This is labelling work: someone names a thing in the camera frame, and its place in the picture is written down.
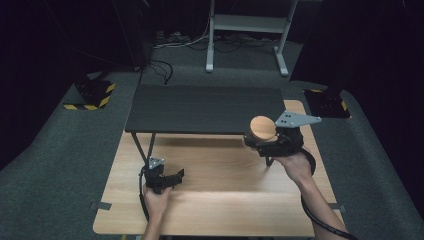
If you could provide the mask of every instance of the metal stand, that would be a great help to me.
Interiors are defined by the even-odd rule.
[[[251,32],[281,33],[278,46],[274,48],[279,70],[282,76],[289,75],[283,58],[283,48],[286,43],[290,25],[298,0],[292,0],[287,18],[251,17],[215,14],[215,0],[211,0],[209,46],[206,58],[206,72],[213,71],[214,59],[214,30],[235,30]]]

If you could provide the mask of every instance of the black cable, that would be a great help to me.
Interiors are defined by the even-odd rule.
[[[257,42],[259,42],[259,43],[261,43],[261,44],[259,44],[259,45],[246,45],[246,43],[257,43]],[[260,47],[266,47],[266,46],[269,46],[269,45],[274,45],[274,43],[275,43],[275,41],[254,41],[254,40],[250,40],[250,41],[247,41],[247,42],[244,42],[245,44],[244,44],[244,46],[243,47],[246,47],[246,48],[255,48],[255,47],[258,47],[258,48],[260,48]]]
[[[185,47],[185,46],[189,46],[191,44],[197,43],[203,37],[204,36],[202,35],[200,38],[198,38],[197,40],[194,40],[194,41],[191,41],[190,37],[188,37],[188,36],[181,36],[181,38],[178,38],[174,34],[171,35],[171,37],[168,38],[168,39],[166,39],[164,37],[161,37],[159,39],[158,37],[156,37],[156,40],[161,40],[161,41],[156,41],[156,43],[153,47],[154,48]]]
[[[208,46],[206,46],[204,48],[194,48],[194,47],[192,47],[190,45],[187,45],[186,47],[188,47],[188,48],[190,48],[192,50],[196,50],[196,51],[204,51],[204,50],[208,49]]]
[[[238,49],[240,49],[241,48],[241,46],[243,45],[243,40],[241,39],[241,38],[237,38],[237,42],[239,43],[239,45],[238,46],[236,46],[234,49],[231,49],[231,50],[229,50],[229,51],[223,51],[223,50],[220,50],[219,48],[217,48],[216,46],[214,46],[214,49],[216,50],[216,51],[218,51],[218,52],[220,52],[220,53],[231,53],[231,52],[235,52],[235,51],[237,51]],[[234,44],[235,42],[230,42],[230,41],[225,41],[224,43],[226,43],[226,44]]]
[[[144,168],[146,167],[146,165],[144,165],[141,168],[140,174],[139,174],[139,189],[140,189],[140,203],[141,203],[141,207],[143,208],[143,212],[144,212],[144,216],[146,216],[147,221],[149,221],[149,211],[147,211],[147,206],[146,206],[146,202],[144,201],[144,196],[143,196],[143,173],[144,173]]]
[[[172,74],[174,73],[174,68],[172,67],[172,65],[169,64],[169,63],[167,63],[167,62],[159,61],[159,60],[150,59],[150,61],[158,62],[158,63],[162,63],[162,64],[165,64],[165,65],[168,65],[168,67],[169,67],[169,69],[170,69],[171,72],[169,73],[169,76],[165,79],[165,82],[163,83],[163,85],[168,85],[168,81],[169,81],[169,79],[171,79]]]
[[[151,62],[149,62],[149,66],[150,66],[150,68],[152,68],[152,69],[155,71],[156,75],[160,75],[160,76],[162,76],[162,77],[163,77],[163,80],[165,80],[165,79],[166,79],[166,75],[168,75],[168,72],[167,72],[167,71],[166,71],[163,67],[158,66],[158,65],[156,65],[156,64],[153,64],[153,63],[151,63]],[[162,69],[162,71],[164,71],[164,72],[165,72],[165,75],[163,75],[163,74],[161,74],[161,73],[158,73],[158,72],[156,71],[156,68],[154,68],[153,66],[158,67],[158,68],[161,68],[161,69]]]
[[[318,218],[316,218],[312,212],[309,210],[308,206],[305,203],[305,200],[303,199],[303,197],[301,197],[301,202],[302,202],[302,207],[303,210],[305,211],[306,215],[309,217],[309,219],[311,219],[312,222],[316,223],[318,226],[320,226],[321,228],[346,239],[352,239],[352,240],[358,240],[358,238],[356,238],[355,236],[353,236],[350,233],[347,232],[343,232],[341,230],[338,230],[336,228],[331,227],[330,225],[322,222],[321,220],[319,220]]]
[[[314,175],[315,172],[315,168],[316,168],[316,161],[314,156],[312,156],[312,154],[308,151],[306,151],[304,148],[301,148],[300,150],[301,153],[303,153],[305,155],[305,157],[308,159],[309,163],[311,164],[311,173],[312,175]],[[302,207],[303,207],[303,211],[306,213],[306,215],[309,217],[309,219],[311,219],[312,222],[316,223],[318,226],[320,226],[321,228],[346,239],[352,239],[352,240],[358,240],[355,236],[353,236],[350,233],[341,231],[339,229],[333,228],[330,225],[324,223],[323,221],[319,220],[317,217],[315,217],[311,210],[309,210],[308,206],[306,205],[305,200],[303,199],[303,196],[300,197],[301,203],[302,203]]]

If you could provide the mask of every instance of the metal bracket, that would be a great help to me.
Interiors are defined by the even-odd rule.
[[[296,128],[303,125],[319,123],[320,117],[308,116],[294,112],[284,111],[283,114],[275,121],[276,127]]]
[[[154,169],[155,167],[161,165],[164,162],[165,162],[164,159],[150,157],[149,158],[149,169]]]

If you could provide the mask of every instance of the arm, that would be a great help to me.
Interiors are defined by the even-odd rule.
[[[172,188],[166,188],[162,194],[156,194],[152,189],[143,186],[144,198],[147,211],[149,212],[149,222],[143,235],[143,240],[158,240],[162,228],[162,219],[168,207],[169,196]]]
[[[274,157],[274,160],[281,163],[287,172],[287,175],[294,181],[305,200],[306,205],[314,216],[324,223],[347,232],[342,221],[330,208],[327,201],[319,191],[314,179],[312,178],[311,166],[302,153],[297,153],[289,157]],[[312,222],[316,239],[344,239],[327,230],[321,228]]]

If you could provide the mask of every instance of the forearm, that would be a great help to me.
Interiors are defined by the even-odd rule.
[[[162,217],[151,217],[147,223],[143,240],[158,240],[162,228]]]
[[[299,183],[298,187],[308,209],[316,218],[333,228],[347,232],[345,225],[330,208],[312,179]],[[316,239],[344,239],[328,232],[315,223],[313,223],[313,227]]]

